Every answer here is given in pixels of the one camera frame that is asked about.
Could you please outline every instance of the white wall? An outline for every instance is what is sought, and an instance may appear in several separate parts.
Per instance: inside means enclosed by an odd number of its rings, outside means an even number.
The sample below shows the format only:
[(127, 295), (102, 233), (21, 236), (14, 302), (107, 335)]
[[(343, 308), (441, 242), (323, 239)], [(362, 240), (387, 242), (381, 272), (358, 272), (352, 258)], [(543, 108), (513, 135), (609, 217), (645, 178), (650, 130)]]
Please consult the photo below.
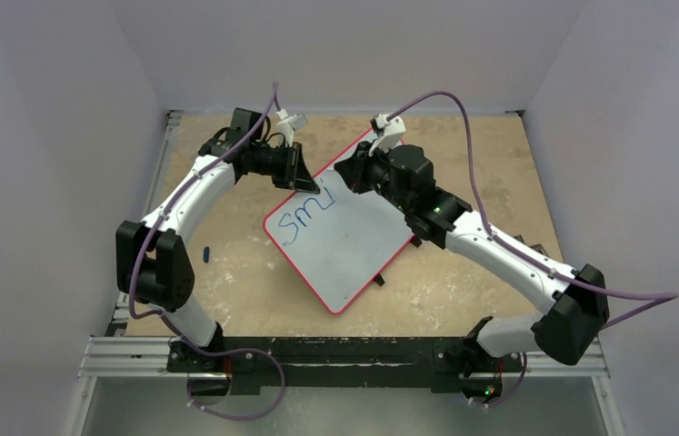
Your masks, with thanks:
[[(566, 259), (679, 292), (679, 1), (589, 0), (525, 124)], [(679, 299), (603, 340), (628, 434), (679, 434)]]
[(445, 88), (497, 112), (529, 104), (584, 0), (111, 3), (171, 108), (262, 104), (276, 79), (284, 103), (311, 111), (397, 108)]
[(0, 0), (0, 434), (58, 434), (164, 116), (105, 0)]

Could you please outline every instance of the wooden table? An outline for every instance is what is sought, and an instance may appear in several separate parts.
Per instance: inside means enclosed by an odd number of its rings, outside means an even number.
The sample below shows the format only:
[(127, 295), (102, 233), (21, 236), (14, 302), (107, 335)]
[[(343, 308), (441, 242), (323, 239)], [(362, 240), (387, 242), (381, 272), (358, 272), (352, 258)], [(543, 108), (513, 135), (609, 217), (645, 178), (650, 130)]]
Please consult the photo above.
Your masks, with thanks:
[[(189, 170), (201, 144), (228, 116), (185, 115), (174, 140), (164, 199)], [(368, 116), (315, 116), (297, 132), (311, 172), (368, 128)], [(439, 186), (475, 204), (459, 117), (405, 116), (408, 144), (433, 161)], [(476, 178), (489, 219), (560, 259), (558, 241), (515, 115), (471, 117)], [(269, 241), (262, 220), (289, 194), (268, 177), (247, 175), (223, 197), (189, 243), (195, 295), (233, 336), (459, 336), (486, 315), (513, 316), (533, 306), (475, 263), (432, 244), (409, 246), (341, 315), (332, 315)], [(203, 262), (209, 246), (211, 260)], [(167, 336), (155, 317), (130, 321), (128, 335)]]

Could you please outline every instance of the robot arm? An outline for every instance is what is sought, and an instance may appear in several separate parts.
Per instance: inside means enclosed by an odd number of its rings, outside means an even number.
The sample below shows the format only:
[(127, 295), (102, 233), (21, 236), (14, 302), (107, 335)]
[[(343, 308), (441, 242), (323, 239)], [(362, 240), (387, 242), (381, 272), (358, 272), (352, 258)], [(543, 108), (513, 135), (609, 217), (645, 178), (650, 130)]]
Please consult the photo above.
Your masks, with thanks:
[[(389, 145), (388, 128), (393, 129), (389, 136), (397, 139), (405, 132), (400, 117), (390, 120), (386, 128), (377, 128), (379, 120), (386, 120), (386, 115), (372, 120), (377, 140), (360, 143), (350, 158), (335, 164), (347, 187), (355, 193), (382, 195), (403, 213), (415, 236), (480, 264), (540, 312), (510, 320), (483, 319), (465, 338), (466, 346), (474, 347), (472, 352), (483, 361), (511, 352), (543, 351), (561, 363), (577, 364), (609, 317), (606, 297), (558, 280), (553, 272), (596, 286), (604, 286), (603, 275), (590, 265), (577, 271), (554, 261), (493, 225), (491, 233), (487, 231), (470, 204), (435, 184), (433, 163), (424, 157), (422, 148)], [(550, 272), (529, 266), (494, 242), (495, 236), (550, 265)]]
[[(280, 111), (282, 120), (275, 130), (284, 140), (278, 146), (267, 143), (259, 127), (247, 144), (217, 164), (211, 171), (201, 170), (224, 154), (255, 125), (261, 114), (235, 109), (230, 126), (220, 131), (200, 148), (192, 168), (167, 199), (140, 223), (123, 222), (116, 233), (117, 287), (128, 292), (139, 247), (150, 229), (163, 220), (151, 240), (149, 251), (155, 258), (144, 258), (135, 279), (135, 299), (157, 309), (193, 343), (207, 347), (221, 337), (221, 327), (209, 317), (192, 295), (195, 274), (186, 253), (186, 242), (213, 205), (248, 173), (272, 177), (275, 187), (307, 193), (320, 193), (320, 188), (306, 168), (302, 145), (294, 142), (294, 131), (306, 124), (303, 114), (289, 116)], [(185, 191), (181, 186), (196, 177)], [(170, 213), (168, 202), (175, 199)]]

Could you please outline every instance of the white whiteboard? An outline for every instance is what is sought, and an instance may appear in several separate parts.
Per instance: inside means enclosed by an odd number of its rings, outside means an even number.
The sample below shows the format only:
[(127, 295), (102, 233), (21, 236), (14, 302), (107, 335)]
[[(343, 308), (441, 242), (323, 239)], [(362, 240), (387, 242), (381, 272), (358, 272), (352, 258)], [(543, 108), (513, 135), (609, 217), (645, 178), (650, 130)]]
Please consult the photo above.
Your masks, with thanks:
[(315, 174), (320, 194), (294, 193), (264, 220), (265, 233), (326, 309), (339, 314), (411, 240), (404, 216), (375, 192), (344, 185), (334, 162), (349, 157), (371, 129)]

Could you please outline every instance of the gray wall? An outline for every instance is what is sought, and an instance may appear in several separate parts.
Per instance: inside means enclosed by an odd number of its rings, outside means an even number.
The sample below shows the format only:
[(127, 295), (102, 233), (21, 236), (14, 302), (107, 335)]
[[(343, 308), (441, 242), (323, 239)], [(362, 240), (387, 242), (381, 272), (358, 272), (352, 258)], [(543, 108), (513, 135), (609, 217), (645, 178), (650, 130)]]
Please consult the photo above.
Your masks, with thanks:
[[(245, 415), (269, 406), (276, 393), (276, 388), (263, 388), (259, 396), (229, 396), (213, 407)], [(529, 377), (511, 401), (486, 413), (465, 403), (462, 393), (428, 389), (296, 387), (288, 388), (283, 402), (264, 418), (239, 422), (187, 408), (185, 380), (108, 379), (95, 387), (83, 434), (606, 436), (594, 384), (587, 377)]]
[(58, 434), (164, 116), (105, 0), (0, 0), (0, 434)]
[[(589, 0), (525, 120), (566, 259), (679, 292), (679, 1)], [(679, 434), (679, 300), (602, 343), (628, 433)]]
[[(112, 0), (172, 108), (262, 104), (378, 111), (435, 88), (473, 112), (521, 109), (584, 0)], [(446, 99), (426, 106), (455, 112)]]

